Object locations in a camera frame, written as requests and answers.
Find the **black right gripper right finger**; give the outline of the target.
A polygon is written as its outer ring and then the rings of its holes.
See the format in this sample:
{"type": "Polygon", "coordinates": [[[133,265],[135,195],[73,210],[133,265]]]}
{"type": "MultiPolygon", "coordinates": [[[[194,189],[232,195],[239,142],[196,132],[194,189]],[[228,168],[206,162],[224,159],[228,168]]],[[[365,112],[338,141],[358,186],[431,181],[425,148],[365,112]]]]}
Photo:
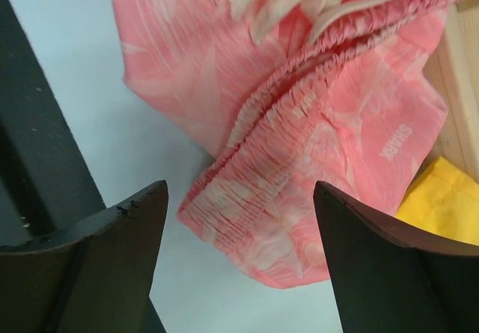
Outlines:
{"type": "Polygon", "coordinates": [[[334,186],[314,190],[345,332],[476,332],[478,247],[413,227],[334,186]]]}

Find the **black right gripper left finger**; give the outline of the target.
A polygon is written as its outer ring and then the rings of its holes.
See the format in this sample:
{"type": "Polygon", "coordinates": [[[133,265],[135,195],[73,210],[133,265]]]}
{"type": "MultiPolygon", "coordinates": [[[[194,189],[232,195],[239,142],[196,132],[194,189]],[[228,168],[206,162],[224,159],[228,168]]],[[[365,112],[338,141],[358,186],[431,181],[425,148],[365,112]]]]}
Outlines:
{"type": "Polygon", "coordinates": [[[157,181],[125,201],[1,247],[3,332],[163,332],[150,289],[168,210],[157,181]]]}

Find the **pink patterned shorts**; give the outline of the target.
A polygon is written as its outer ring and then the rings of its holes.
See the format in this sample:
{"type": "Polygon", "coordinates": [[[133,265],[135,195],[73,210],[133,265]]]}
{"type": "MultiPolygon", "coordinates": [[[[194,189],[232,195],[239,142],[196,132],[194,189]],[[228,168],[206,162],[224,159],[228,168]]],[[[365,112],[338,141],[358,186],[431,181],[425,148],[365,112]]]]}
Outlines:
{"type": "Polygon", "coordinates": [[[329,278],[313,191],[394,215],[447,109],[422,70],[459,0],[112,0],[124,82],[214,158],[177,217],[247,276],[329,278]]]}

